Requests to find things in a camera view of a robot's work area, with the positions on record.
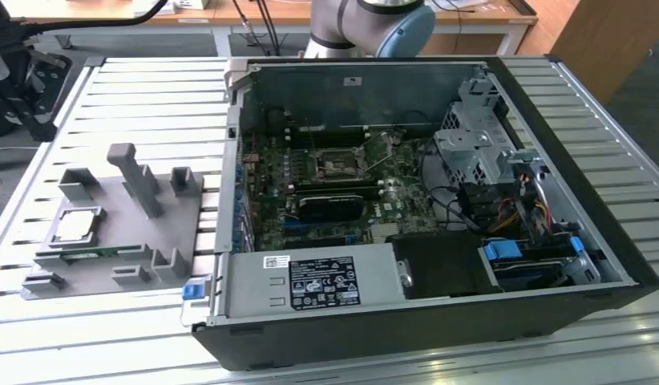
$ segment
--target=gray 3d printed holder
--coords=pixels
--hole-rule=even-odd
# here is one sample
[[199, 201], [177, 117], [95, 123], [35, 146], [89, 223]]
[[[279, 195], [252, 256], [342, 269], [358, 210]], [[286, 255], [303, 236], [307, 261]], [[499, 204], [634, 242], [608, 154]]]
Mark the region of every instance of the gray 3d printed holder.
[[153, 176], [135, 151], [132, 144], [108, 151], [123, 177], [64, 172], [65, 198], [23, 282], [25, 299], [167, 289], [189, 278], [203, 177], [185, 167]]

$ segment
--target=yellow wire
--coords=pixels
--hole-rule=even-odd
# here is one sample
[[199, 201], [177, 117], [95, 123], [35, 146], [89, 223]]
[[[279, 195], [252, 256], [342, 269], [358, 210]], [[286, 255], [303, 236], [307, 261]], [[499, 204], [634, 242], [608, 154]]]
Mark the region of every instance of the yellow wire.
[[500, 225], [498, 225], [498, 226], [496, 226], [496, 227], [495, 227], [495, 228], [490, 231], [490, 233], [495, 233], [498, 230], [503, 229], [507, 225], [510, 225], [510, 224], [515, 221], [515, 219], [516, 219], [518, 217], [519, 217], [519, 214], [518, 214], [518, 213], [512, 214], [512, 215], [508, 217], [508, 219], [506, 219], [506, 220], [500, 223]]

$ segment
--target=green circuit board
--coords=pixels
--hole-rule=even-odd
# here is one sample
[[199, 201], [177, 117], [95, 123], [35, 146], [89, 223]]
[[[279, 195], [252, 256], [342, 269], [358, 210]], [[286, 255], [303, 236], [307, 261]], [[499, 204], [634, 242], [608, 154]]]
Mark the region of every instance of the green circuit board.
[[[352, 148], [294, 148], [288, 136], [255, 135], [246, 142], [256, 250], [370, 244], [384, 241], [388, 234], [438, 230], [416, 171], [422, 140], [402, 140], [391, 129], [367, 132], [364, 143]], [[376, 199], [364, 200], [360, 218], [300, 223], [298, 188], [331, 188], [347, 180], [374, 181], [379, 190]]]

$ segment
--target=floor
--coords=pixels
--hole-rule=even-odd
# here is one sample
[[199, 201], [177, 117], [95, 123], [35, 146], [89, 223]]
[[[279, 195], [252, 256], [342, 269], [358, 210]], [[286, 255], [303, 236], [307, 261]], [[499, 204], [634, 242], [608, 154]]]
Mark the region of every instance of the floor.
[[[280, 42], [284, 42], [283, 55], [296, 55], [304, 49], [307, 39], [307, 36], [302, 34], [280, 36]], [[235, 55], [260, 55], [260, 48], [247, 46], [247, 41], [240, 36], [235, 36], [231, 42]], [[266, 45], [266, 38], [262, 38], [262, 42]], [[175, 57], [216, 54], [212, 39], [207, 35], [80, 36], [73, 38], [73, 45], [72, 50], [60, 51], [53, 38], [44, 39], [37, 45], [40, 51], [65, 54], [73, 60], [72, 79], [85, 59], [95, 55]], [[659, 42], [651, 57], [630, 76], [607, 105], [607, 109], [659, 165]], [[27, 169], [29, 159], [35, 155], [32, 147], [36, 143], [29, 138], [28, 132], [16, 130], [0, 138], [0, 148], [13, 146], [24, 148], [0, 151], [0, 213]]]

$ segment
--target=wooden cabinet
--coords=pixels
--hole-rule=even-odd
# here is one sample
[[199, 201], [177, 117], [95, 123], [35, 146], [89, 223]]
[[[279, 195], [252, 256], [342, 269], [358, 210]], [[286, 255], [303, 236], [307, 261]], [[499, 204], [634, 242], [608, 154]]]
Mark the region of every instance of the wooden cabinet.
[[526, 0], [538, 13], [518, 53], [554, 54], [606, 103], [659, 39], [659, 0]]

